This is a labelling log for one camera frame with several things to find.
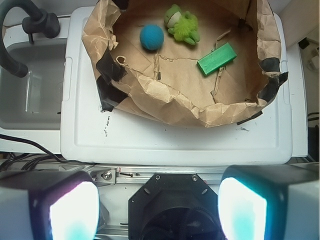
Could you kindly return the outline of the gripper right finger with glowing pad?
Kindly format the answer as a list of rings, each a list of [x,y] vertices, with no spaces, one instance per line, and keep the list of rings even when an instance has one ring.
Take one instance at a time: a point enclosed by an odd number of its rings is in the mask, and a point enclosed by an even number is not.
[[[218,189],[229,240],[318,240],[318,164],[231,165]]]

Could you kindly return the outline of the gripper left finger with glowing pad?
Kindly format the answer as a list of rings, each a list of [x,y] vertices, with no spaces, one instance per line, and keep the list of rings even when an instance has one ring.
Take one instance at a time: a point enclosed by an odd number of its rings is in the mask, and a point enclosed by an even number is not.
[[[2,240],[92,240],[99,191],[85,171],[2,171]]]

